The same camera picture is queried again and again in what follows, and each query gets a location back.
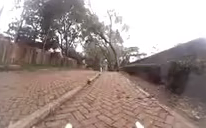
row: paved path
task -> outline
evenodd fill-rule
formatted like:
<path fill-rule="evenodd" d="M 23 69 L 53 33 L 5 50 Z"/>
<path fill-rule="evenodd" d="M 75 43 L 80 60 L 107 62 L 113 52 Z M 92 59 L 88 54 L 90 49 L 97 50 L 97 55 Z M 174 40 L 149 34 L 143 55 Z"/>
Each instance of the paved path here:
<path fill-rule="evenodd" d="M 73 88 L 86 84 L 94 71 L 0 72 L 0 125 L 8 126 L 59 98 Z"/>
<path fill-rule="evenodd" d="M 106 72 L 35 128 L 132 128 L 136 121 L 145 128 L 188 128 L 153 98 L 147 98 L 116 72 Z"/>

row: road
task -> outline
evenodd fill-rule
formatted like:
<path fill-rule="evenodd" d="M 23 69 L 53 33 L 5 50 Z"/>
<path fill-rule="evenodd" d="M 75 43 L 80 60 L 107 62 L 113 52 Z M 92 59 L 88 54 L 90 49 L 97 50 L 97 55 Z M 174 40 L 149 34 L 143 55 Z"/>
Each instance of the road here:
<path fill-rule="evenodd" d="M 93 84 L 65 102 L 33 128 L 188 128 L 188 121 L 172 114 L 155 98 L 117 72 L 105 72 Z"/>

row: low wall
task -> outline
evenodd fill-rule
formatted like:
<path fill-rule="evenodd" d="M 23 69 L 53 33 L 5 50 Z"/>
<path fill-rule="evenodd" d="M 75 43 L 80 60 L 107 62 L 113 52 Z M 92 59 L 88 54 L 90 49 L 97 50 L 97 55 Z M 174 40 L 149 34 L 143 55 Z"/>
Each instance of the low wall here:
<path fill-rule="evenodd" d="M 160 77 L 161 69 L 159 65 L 132 64 L 132 65 L 124 66 L 122 70 L 132 75 L 141 76 L 142 78 L 153 83 L 160 83 L 161 81 L 161 77 Z"/>

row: bush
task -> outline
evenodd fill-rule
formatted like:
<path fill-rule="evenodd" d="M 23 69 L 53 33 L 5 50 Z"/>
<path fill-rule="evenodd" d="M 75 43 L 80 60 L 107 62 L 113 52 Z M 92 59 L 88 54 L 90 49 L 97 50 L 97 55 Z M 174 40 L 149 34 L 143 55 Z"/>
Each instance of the bush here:
<path fill-rule="evenodd" d="M 187 61 L 170 63 L 166 87 L 173 93 L 181 94 L 185 90 L 192 65 Z"/>

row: sky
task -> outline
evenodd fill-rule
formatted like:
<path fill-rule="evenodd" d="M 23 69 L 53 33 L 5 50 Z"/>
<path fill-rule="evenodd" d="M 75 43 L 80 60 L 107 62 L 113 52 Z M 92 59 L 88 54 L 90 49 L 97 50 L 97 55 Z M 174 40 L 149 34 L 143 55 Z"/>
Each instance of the sky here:
<path fill-rule="evenodd" d="M 4 31 L 12 17 L 13 0 L 0 0 L 5 4 L 0 19 Z M 125 46 L 138 46 L 148 55 L 206 37 L 206 0 L 90 0 L 93 11 L 107 21 L 108 9 L 115 9 L 129 25 L 130 39 Z"/>

